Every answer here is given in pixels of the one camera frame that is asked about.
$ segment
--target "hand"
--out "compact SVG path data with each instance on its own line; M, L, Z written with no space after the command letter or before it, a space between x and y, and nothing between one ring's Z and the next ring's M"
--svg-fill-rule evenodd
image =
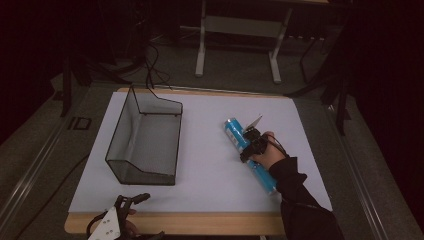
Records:
M268 135L268 141L275 143L273 132L265 132L265 134ZM270 143L268 143L264 154L252 155L252 160L262 164L267 170L269 170L274 163L284 158L286 158L284 154Z
M128 214L134 215L136 212L137 212L136 210L130 209L128 211ZM132 223L128 220L126 220L126 222L125 222L125 231L128 233L128 235L130 237L136 237L136 236L140 235L140 231L138 230L137 226L135 226L134 223Z

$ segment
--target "black cable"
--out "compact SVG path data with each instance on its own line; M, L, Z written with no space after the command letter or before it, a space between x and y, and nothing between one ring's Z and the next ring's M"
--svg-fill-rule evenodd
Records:
M54 190L52 195L47 199L47 201L44 203L44 205L38 210L38 212L31 218L30 221L21 229L21 231L16 235L15 240L19 239L19 237L25 232L25 230L34 222L34 220L40 215L40 213L47 207L47 205L51 202L53 197L57 194L57 192L60 190L60 188L63 186L65 181L68 179L68 177L75 171L75 169L83 163L85 160L87 160L89 154L84 156L81 160L77 162L77 164L74 165L74 167L69 171L66 176L62 179L60 184L57 186L57 188Z
M107 212L104 212L102 214L99 214L93 218L93 220L90 221L90 223L87 225L87 228L85 229L85 234L87 235L87 239L91 236L91 226L93 224L101 219L103 219L106 216Z

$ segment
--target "blue can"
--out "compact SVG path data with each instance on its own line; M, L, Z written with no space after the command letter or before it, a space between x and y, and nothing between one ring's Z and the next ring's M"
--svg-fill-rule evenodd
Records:
M225 121L224 130L239 153L243 152L243 150L249 146L250 141L243 137L243 128L237 119L230 118ZM268 194L276 192L277 181L271 177L269 172L261 164L252 160L248 160L246 163Z

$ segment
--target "wire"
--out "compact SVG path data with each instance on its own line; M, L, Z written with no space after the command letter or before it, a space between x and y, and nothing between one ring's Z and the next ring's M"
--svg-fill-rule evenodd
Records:
M60 188L63 186L65 181L68 179L68 177L75 171L75 169L82 164L85 160L87 160L89 154L84 156L81 160L79 160L74 167L69 171L66 176L62 179L60 184L57 186L57 188L54 190L52 195L47 199L47 201L44 203L44 205L38 210L38 212L28 221L28 223L21 229L21 231L16 235L15 240L19 239L21 235L25 232L25 230L34 222L34 220L40 215L40 213L47 207L47 205L51 202L53 197L57 194L57 192L60 190Z

